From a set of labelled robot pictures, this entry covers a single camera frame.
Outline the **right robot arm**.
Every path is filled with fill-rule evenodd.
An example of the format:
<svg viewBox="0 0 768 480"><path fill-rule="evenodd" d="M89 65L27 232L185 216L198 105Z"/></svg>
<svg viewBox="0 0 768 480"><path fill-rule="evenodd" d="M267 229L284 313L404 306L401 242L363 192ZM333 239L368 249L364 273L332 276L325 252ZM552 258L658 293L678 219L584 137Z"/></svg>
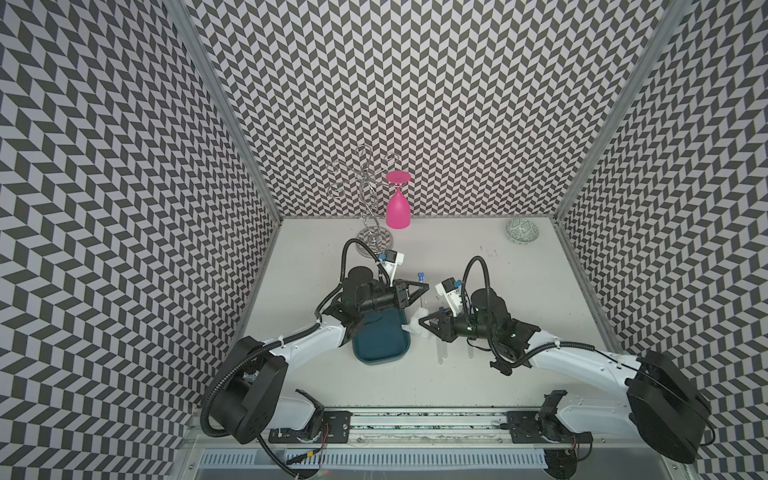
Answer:
<svg viewBox="0 0 768 480"><path fill-rule="evenodd" d="M609 353L562 339L513 318L491 289L475 291L470 307L464 306L459 289L438 293L448 306L419 318L421 330L446 343L460 337L486 340L493 356L489 365L504 376L520 368L548 370L603 393L601 399L572 397L564 389L547 394L538 418L548 440L555 439L559 427L573 434L638 437L683 464L694 463L708 445L710 403L668 355Z"/></svg>

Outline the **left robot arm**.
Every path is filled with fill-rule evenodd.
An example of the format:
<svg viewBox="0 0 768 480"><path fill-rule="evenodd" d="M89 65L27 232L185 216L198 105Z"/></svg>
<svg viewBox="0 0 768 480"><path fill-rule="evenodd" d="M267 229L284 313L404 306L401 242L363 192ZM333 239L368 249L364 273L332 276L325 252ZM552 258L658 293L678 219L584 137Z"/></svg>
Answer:
<svg viewBox="0 0 768 480"><path fill-rule="evenodd" d="M241 444L264 431L289 430L304 441L317 438L325 406L297 389L285 393L285 380L299 367L342 347L374 312L404 310L429 290L424 282L392 279L383 269L375 279L354 267L326 295L306 329L262 342L246 336L236 342L203 395L199 423L212 438L231 436Z"/></svg>

